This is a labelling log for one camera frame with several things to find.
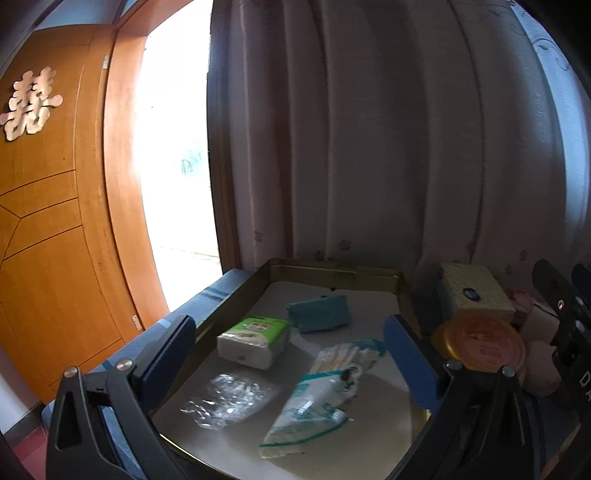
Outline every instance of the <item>yellow box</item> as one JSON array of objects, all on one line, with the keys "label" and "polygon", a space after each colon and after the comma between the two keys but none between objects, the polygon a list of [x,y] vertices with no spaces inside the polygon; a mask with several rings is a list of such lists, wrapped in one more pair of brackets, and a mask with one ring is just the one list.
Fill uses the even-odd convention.
[{"label": "yellow box", "polygon": [[511,301],[486,267],[442,263],[436,291],[443,320],[474,312],[511,322],[515,315]]}]

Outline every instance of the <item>wooden door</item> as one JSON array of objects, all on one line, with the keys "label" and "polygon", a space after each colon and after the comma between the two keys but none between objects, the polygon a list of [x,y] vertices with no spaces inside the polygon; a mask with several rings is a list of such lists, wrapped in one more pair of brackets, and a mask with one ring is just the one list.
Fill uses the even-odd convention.
[{"label": "wooden door", "polygon": [[0,79],[56,71],[44,128],[7,141],[0,129],[0,342],[46,403],[69,365],[90,370],[141,326],[113,239],[102,124],[110,25],[35,32]]}]

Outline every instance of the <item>screw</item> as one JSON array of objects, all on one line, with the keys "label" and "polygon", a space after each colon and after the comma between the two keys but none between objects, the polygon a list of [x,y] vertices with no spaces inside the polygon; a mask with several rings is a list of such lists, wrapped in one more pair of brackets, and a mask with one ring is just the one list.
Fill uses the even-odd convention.
[{"label": "screw", "polygon": [[449,358],[446,360],[445,366],[448,367],[449,370],[457,372],[458,370],[462,369],[462,362],[456,360],[455,358]]},{"label": "screw", "polygon": [[133,365],[134,365],[134,362],[132,360],[130,360],[129,358],[126,358],[124,360],[119,360],[117,362],[116,368],[120,372],[127,372],[127,370],[129,370]]},{"label": "screw", "polygon": [[68,367],[64,370],[64,377],[66,378],[73,378],[78,373],[78,369],[76,367]]},{"label": "screw", "polygon": [[509,367],[509,365],[505,365],[502,369],[502,372],[507,378],[513,378],[515,376],[515,370]]}]

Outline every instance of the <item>pink curtain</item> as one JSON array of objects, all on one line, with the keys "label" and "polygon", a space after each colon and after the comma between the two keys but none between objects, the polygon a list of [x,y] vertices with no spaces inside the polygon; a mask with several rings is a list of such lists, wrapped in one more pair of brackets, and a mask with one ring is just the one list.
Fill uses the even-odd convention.
[{"label": "pink curtain", "polygon": [[[505,1],[235,0],[243,266],[394,267],[421,289],[453,260],[531,289],[540,257],[564,273],[591,261],[589,155],[565,155],[569,117],[523,14]],[[570,128],[585,141],[587,118]]]}]

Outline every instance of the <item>plastic bag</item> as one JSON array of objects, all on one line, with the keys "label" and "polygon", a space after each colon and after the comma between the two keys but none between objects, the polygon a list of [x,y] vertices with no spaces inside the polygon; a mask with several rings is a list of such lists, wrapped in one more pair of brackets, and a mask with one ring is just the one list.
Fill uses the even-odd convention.
[{"label": "plastic bag", "polygon": [[255,414],[279,392],[279,387],[250,372],[221,374],[205,384],[180,410],[201,428],[221,430]]},{"label": "plastic bag", "polygon": [[359,379],[385,351],[384,344],[375,339],[322,350],[259,446],[261,457],[304,453],[304,444],[349,422],[345,410],[357,393]]}]

